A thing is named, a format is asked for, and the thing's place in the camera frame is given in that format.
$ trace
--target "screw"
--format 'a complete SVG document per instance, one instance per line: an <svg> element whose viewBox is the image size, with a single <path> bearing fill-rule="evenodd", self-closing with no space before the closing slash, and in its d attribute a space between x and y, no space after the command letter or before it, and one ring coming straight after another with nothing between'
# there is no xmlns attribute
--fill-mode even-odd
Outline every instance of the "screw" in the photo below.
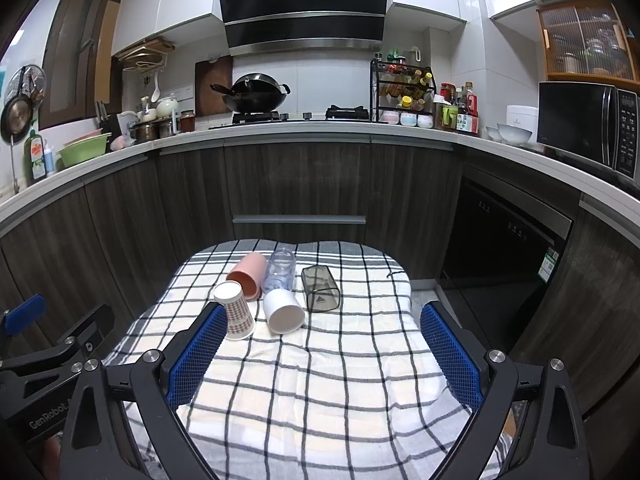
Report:
<svg viewBox="0 0 640 480"><path fill-rule="evenodd" d="M489 352L489 359L491 359L491 361L493 361L494 363L501 363L506 358L507 358L507 356L504 355L504 353L500 352L499 350L491 350Z"/></svg>
<svg viewBox="0 0 640 480"><path fill-rule="evenodd" d="M158 350L147 350L142 358L145 363L155 363L160 358L160 352Z"/></svg>
<svg viewBox="0 0 640 480"><path fill-rule="evenodd" d="M564 370L564 363L560 359L553 358L553 359L551 359L551 361L549 361L549 364L551 364L551 367L554 370L557 370L559 372Z"/></svg>
<svg viewBox="0 0 640 480"><path fill-rule="evenodd" d="M98 367L98 359L89 359L84 363L84 369L88 372L95 370Z"/></svg>

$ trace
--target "blue gripper pad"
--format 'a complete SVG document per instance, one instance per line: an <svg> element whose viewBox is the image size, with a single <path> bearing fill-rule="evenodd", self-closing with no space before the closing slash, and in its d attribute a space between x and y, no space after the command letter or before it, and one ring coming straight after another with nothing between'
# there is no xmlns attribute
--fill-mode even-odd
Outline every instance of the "blue gripper pad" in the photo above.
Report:
<svg viewBox="0 0 640 480"><path fill-rule="evenodd" d="M11 336L19 335L38 317L44 314L44 311L44 298L37 294L6 315L4 318L4 332Z"/></svg>
<svg viewBox="0 0 640 480"><path fill-rule="evenodd" d="M189 404L226 335L226 311L217 306L169 374L166 401L172 410Z"/></svg>
<svg viewBox="0 0 640 480"><path fill-rule="evenodd" d="M477 411L482 403L478 369L430 304L422 308L420 332L447 378L454 397Z"/></svg>

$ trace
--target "black and white checkered cloth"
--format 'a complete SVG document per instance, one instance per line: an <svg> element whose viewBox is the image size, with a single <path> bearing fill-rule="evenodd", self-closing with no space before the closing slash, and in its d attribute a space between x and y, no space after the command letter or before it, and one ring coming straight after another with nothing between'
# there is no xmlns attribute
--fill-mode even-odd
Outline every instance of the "black and white checkered cloth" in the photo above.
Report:
<svg viewBox="0 0 640 480"><path fill-rule="evenodd" d="M268 257L275 247L240 240L197 253L106 363L134 362L164 348L243 256ZM250 301L255 333L223 341L178 418L221 479L428 479L470 410L451 395L414 322L404 270L352 243L287 247L296 252L300 305L302 269L324 264L342 291L341 309L307 312L300 330L279 336L268 329L261 298ZM157 464L135 404L127 413L143 457ZM498 441L482 478L498 474L509 444L508 436Z"/></svg>

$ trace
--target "appliance control panel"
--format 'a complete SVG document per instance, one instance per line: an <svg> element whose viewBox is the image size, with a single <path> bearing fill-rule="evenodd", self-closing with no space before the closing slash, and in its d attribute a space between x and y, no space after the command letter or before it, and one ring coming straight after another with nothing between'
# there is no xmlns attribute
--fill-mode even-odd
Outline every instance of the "appliance control panel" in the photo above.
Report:
<svg viewBox="0 0 640 480"><path fill-rule="evenodd" d="M629 178L638 160L638 96L618 90L618 143L614 169Z"/></svg>

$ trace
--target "microwave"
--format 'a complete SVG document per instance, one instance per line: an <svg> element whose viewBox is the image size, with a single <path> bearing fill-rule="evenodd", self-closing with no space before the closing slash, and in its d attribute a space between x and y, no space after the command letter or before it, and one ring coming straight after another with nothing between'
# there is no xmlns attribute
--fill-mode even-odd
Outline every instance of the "microwave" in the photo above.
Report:
<svg viewBox="0 0 640 480"><path fill-rule="evenodd" d="M612 85L540 83L538 142L640 184L638 95Z"/></svg>

